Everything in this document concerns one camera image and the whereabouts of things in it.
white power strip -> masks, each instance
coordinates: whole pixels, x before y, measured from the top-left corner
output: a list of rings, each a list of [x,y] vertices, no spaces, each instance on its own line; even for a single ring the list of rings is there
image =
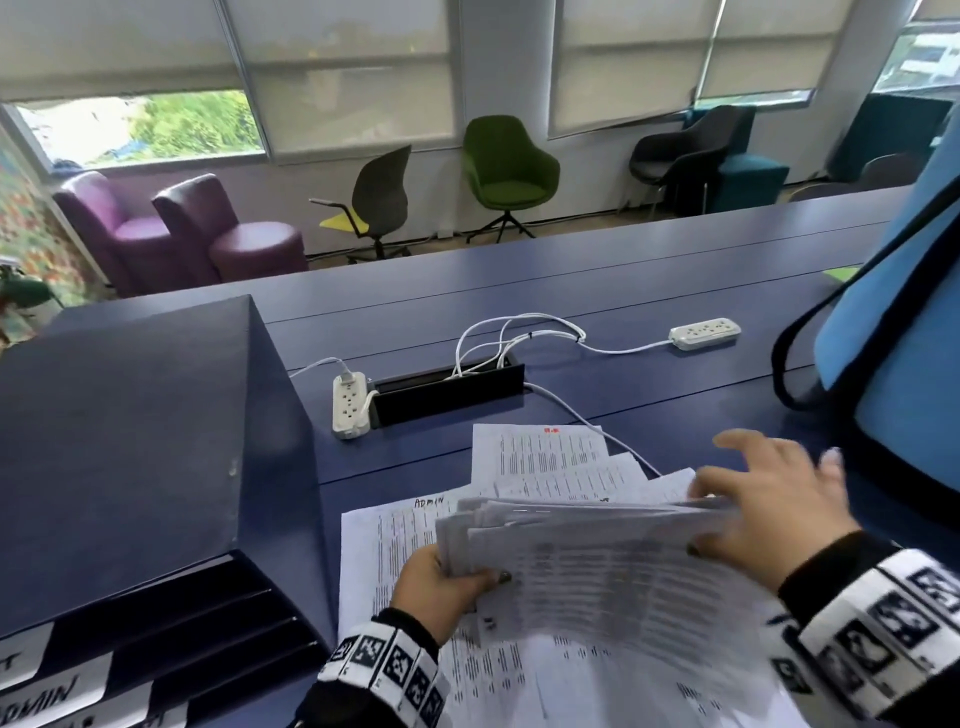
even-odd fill
[[[352,440],[370,432],[370,410],[367,400],[367,378],[360,372],[339,375],[333,379],[333,434],[341,440]]]
[[[670,341],[685,352],[724,344],[739,335],[740,327],[730,319],[710,319],[670,329]]]

colorful mural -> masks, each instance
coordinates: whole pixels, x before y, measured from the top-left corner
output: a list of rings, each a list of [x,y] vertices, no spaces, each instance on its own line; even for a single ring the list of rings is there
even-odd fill
[[[81,305],[106,295],[93,269],[18,164],[12,142],[3,130],[0,255],[19,258],[27,273],[40,276],[51,285],[63,305]],[[0,311],[0,331],[13,343],[33,336],[26,322],[9,311]]]

dark blue table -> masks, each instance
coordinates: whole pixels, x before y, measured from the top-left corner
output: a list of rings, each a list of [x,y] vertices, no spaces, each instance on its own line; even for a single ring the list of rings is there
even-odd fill
[[[816,451],[831,445],[821,423],[787,411],[774,397],[770,350],[790,321],[836,285],[822,271],[862,262],[906,194],[864,192],[103,303],[64,312],[50,331],[109,326],[249,293],[289,370],[340,356],[378,379],[451,364],[464,329],[493,316],[568,317],[604,349],[659,341],[672,327],[726,316],[743,327],[742,336],[703,352],[603,356],[556,339],[515,352],[529,380],[660,470],[737,465],[734,454],[710,443],[727,427],[761,429]],[[798,388],[815,379],[815,329],[804,333],[789,362]],[[571,422],[553,402],[525,395],[341,442],[330,433],[334,375],[335,368],[320,367],[295,383],[316,430],[324,538],[335,575],[341,514],[467,483],[473,423]],[[850,490],[856,515],[869,527],[960,565],[960,548],[944,528],[856,475]],[[338,584],[331,588],[336,593]],[[280,726],[309,682],[217,722]]]

hand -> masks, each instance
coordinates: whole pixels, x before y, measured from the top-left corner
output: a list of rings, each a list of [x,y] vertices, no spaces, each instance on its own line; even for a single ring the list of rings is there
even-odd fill
[[[743,571],[776,594],[797,567],[860,530],[850,515],[840,450],[827,450],[815,467],[799,443],[753,430],[729,429],[713,443],[740,450],[750,471],[697,471],[689,497],[727,496],[740,507],[740,518],[723,533],[694,539],[699,555]]]
[[[473,576],[445,576],[437,545],[424,546],[403,565],[390,606],[416,618],[443,646],[453,637],[461,615],[477,597],[508,581],[509,573],[493,569],[478,571]]]

purple chair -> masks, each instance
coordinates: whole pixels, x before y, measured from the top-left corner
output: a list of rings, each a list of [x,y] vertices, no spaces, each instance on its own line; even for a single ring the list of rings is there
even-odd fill
[[[54,200],[120,298],[196,285],[160,218],[131,217],[99,172],[74,177]]]
[[[216,175],[168,187],[154,207],[196,277],[219,282],[307,270],[300,231],[286,223],[241,223]]]

